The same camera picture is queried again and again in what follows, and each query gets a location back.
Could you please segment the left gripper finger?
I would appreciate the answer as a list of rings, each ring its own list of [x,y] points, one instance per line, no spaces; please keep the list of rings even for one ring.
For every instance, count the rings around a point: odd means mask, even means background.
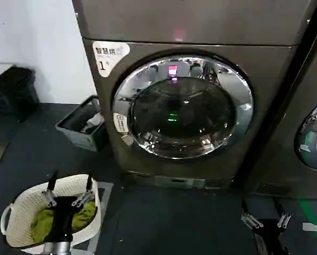
[[[58,171],[54,171],[53,175],[48,181],[47,189],[46,191],[42,192],[42,195],[45,197],[47,201],[47,207],[55,207],[57,205],[57,202],[55,200],[55,196],[53,194],[53,190],[55,188],[56,180],[58,176]]]
[[[87,183],[86,183],[86,189],[85,192],[80,194],[76,200],[74,200],[71,203],[72,207],[80,208],[81,206],[84,206],[87,202],[91,200],[92,197],[92,176],[89,174]]]

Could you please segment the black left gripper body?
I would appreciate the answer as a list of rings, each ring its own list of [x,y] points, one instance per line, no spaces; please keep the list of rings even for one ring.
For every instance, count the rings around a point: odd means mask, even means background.
[[[74,216],[73,196],[55,198],[53,206],[54,218],[50,231],[51,235],[72,235],[72,220]]]

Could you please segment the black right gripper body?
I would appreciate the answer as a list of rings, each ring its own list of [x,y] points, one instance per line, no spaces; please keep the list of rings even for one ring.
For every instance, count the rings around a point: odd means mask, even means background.
[[[278,227],[279,220],[261,219],[263,227],[253,227],[252,232],[258,254],[284,254],[284,247],[279,239],[283,228]]]

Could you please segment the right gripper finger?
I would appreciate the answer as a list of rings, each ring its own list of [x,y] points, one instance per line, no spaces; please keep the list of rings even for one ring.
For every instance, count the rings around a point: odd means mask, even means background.
[[[263,227],[263,224],[249,213],[247,203],[244,199],[242,199],[241,221],[250,229],[259,229]]]
[[[292,217],[291,214],[284,210],[283,206],[276,198],[273,198],[273,202],[274,202],[276,211],[278,215],[280,216],[277,223],[278,228],[287,228],[288,223]]]

